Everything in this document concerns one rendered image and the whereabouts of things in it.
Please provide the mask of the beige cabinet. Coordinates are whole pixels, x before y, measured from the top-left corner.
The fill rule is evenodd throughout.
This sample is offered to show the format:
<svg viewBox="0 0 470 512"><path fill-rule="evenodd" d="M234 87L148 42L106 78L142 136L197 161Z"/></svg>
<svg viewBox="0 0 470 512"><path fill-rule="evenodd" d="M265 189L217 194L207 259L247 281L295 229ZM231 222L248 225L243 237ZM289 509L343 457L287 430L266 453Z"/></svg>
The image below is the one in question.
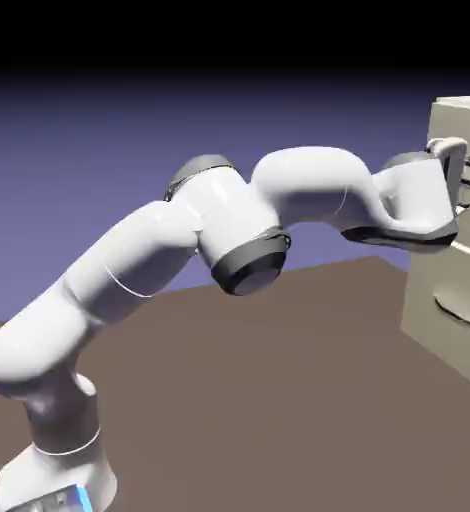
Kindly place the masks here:
<svg viewBox="0 0 470 512"><path fill-rule="evenodd" d="M470 381L470 96L432 104L428 137L459 136L468 142L459 188L459 234L433 255L411 256L402 331Z"/></svg>

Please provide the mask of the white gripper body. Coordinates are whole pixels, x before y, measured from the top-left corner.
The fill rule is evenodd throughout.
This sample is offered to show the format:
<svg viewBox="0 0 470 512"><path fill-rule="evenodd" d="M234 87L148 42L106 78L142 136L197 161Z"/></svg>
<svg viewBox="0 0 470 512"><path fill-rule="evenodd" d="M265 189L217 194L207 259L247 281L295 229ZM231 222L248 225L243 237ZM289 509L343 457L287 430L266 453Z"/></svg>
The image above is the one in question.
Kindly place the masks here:
<svg viewBox="0 0 470 512"><path fill-rule="evenodd" d="M445 175L453 214L457 215L459 188L465 167L467 142L459 137L447 137L438 142L438 158Z"/></svg>

